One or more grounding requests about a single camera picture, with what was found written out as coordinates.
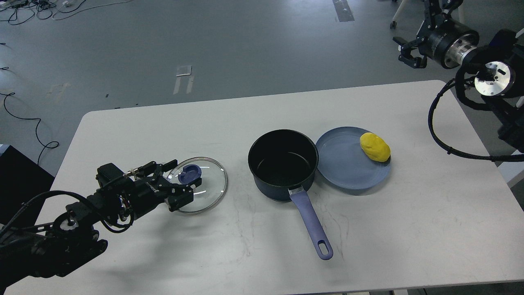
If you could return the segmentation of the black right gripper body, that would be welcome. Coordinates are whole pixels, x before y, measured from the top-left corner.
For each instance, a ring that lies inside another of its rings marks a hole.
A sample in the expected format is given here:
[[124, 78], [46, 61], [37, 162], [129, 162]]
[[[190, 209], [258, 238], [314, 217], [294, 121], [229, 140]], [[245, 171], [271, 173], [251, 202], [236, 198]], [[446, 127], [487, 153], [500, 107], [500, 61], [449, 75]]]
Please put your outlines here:
[[448, 19], [434, 27], [422, 24], [418, 31], [419, 54], [439, 63], [445, 69], [461, 66], [466, 56], [479, 44], [479, 33], [468, 26]]

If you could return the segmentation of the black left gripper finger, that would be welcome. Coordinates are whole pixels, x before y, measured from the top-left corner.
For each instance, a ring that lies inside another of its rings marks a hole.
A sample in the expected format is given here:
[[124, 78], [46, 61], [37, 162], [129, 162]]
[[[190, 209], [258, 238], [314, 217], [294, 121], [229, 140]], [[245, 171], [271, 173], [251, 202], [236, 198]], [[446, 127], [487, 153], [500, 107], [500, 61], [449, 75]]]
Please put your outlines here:
[[163, 189], [165, 203], [170, 212], [178, 211], [194, 200], [194, 185], [172, 184]]
[[157, 163], [151, 161], [146, 163], [144, 166], [135, 168], [135, 179], [144, 179], [150, 175], [155, 177], [162, 176], [165, 172], [172, 170], [178, 166], [178, 160], [174, 159], [167, 163]]

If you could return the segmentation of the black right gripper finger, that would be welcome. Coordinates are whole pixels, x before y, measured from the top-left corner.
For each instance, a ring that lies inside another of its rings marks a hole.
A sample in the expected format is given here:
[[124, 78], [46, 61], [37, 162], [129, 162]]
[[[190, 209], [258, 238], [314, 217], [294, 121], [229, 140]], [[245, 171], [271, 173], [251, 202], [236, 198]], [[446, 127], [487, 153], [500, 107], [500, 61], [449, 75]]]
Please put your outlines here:
[[449, 26], [454, 21], [451, 13], [462, 6], [463, 0], [424, 0], [424, 29]]
[[399, 61], [414, 69], [423, 69], [427, 66], [427, 57], [425, 55], [422, 57], [415, 57], [412, 54], [419, 45], [422, 45], [426, 41], [425, 38], [417, 37], [415, 40], [408, 42], [401, 37], [395, 36], [393, 37], [393, 41], [399, 45]]

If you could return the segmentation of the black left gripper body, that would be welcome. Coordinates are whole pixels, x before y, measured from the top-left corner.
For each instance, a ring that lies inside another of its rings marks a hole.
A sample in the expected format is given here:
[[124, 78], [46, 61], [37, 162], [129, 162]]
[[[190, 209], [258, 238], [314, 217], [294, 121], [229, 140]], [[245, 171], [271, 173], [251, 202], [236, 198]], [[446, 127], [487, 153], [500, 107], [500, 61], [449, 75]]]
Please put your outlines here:
[[130, 181], [120, 192], [131, 206], [135, 220], [151, 212], [168, 198], [167, 191], [159, 190], [143, 179]]

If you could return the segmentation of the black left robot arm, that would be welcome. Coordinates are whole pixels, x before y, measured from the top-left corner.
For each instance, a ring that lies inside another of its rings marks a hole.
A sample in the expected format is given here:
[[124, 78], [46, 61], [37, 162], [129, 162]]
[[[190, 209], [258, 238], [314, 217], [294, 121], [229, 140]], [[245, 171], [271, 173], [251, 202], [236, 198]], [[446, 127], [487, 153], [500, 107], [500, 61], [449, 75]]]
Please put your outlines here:
[[[181, 183], [172, 183], [164, 173], [177, 165], [176, 159], [166, 164], [152, 161], [123, 172], [107, 163], [97, 169], [99, 188], [90, 196], [54, 190], [28, 200], [1, 228], [1, 290], [28, 276], [67, 276], [103, 254], [108, 241], [99, 238], [94, 228], [98, 222], [111, 233], [120, 234], [159, 204], [167, 204], [173, 212], [191, 203], [195, 187], [202, 183], [201, 172], [184, 168]], [[59, 195], [76, 201], [53, 222], [15, 226], [32, 205]]]

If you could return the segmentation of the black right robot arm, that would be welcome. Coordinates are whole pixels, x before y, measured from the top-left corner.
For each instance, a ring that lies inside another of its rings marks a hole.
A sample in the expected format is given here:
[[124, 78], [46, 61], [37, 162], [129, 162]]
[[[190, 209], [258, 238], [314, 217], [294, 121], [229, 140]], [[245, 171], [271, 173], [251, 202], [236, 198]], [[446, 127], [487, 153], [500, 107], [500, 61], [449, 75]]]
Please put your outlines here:
[[[478, 32], [452, 17], [452, 12], [461, 5], [461, 0], [425, 0], [424, 21], [415, 39], [393, 38], [399, 45], [398, 60], [415, 69], [425, 68], [428, 59], [445, 69], [457, 69], [455, 77], [436, 95], [427, 116], [431, 136], [438, 146], [448, 154], [465, 159], [522, 162], [524, 53], [518, 38], [523, 32], [502, 29], [488, 45], [480, 46]], [[455, 89], [457, 99], [464, 106], [492, 112], [501, 123], [498, 138], [515, 148], [517, 154], [470, 154], [438, 138], [434, 131], [434, 112], [442, 95], [450, 89]]]

